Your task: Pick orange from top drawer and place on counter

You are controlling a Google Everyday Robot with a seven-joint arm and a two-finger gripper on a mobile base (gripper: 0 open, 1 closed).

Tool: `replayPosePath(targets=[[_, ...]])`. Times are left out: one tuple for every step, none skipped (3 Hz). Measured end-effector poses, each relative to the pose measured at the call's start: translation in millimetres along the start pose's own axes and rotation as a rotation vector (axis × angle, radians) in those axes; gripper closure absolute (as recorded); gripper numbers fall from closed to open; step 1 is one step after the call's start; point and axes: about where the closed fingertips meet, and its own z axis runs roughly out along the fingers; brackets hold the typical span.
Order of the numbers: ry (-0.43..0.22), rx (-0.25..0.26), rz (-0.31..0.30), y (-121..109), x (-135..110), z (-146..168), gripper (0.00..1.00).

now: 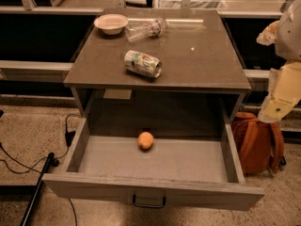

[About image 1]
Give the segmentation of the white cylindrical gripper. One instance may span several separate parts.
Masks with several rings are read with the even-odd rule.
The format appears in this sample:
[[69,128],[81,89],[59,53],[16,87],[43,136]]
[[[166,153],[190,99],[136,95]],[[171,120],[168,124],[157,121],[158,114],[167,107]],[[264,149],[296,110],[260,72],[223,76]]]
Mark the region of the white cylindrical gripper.
[[[256,38],[261,45],[271,45],[276,41],[279,21],[266,26]],[[301,100],[301,62],[287,62],[277,71],[271,99],[267,107],[262,107],[258,118],[262,122],[273,123],[288,115]]]

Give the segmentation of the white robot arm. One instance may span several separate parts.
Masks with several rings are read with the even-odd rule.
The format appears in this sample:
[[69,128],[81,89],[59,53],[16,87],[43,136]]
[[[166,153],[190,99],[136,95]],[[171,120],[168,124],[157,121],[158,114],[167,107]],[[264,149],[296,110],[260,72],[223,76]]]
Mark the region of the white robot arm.
[[286,60],[279,70],[269,72],[268,95],[259,120],[281,121],[301,100],[301,0],[294,0],[278,21],[264,28],[257,43],[275,45],[276,54]]

